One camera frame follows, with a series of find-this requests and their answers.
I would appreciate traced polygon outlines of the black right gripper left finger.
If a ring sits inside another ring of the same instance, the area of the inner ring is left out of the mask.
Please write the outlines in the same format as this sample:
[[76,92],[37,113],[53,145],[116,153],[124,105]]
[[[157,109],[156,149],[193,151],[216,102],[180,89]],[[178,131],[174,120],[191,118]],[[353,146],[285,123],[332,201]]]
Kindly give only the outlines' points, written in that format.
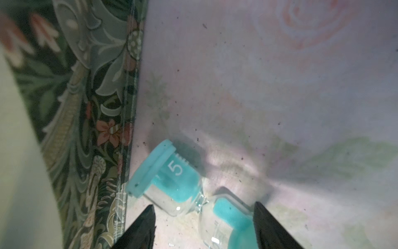
[[152,249],[155,239],[156,215],[148,205],[111,249]]

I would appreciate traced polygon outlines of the cream canvas tote bag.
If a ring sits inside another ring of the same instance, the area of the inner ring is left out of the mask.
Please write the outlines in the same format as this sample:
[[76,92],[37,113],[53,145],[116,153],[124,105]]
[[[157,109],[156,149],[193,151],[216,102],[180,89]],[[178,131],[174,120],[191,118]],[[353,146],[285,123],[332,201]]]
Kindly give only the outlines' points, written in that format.
[[147,1],[1,1],[4,50],[66,249],[110,249],[126,193]]

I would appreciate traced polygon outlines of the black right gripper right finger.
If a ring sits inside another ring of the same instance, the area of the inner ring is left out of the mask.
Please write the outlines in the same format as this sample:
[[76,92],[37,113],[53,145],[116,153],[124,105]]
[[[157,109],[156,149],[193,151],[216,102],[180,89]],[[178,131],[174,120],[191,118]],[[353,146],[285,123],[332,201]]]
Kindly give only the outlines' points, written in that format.
[[259,249],[303,249],[261,202],[255,203],[253,221]]

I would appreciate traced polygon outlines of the green hourglass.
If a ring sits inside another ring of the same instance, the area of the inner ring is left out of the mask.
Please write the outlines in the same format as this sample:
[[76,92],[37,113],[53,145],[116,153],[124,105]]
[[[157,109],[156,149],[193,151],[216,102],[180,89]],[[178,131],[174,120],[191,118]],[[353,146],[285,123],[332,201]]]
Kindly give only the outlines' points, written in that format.
[[162,141],[127,183],[129,196],[145,196],[172,217],[199,214],[199,234],[209,249],[258,248],[253,214],[227,194],[206,198],[202,177],[170,140]]

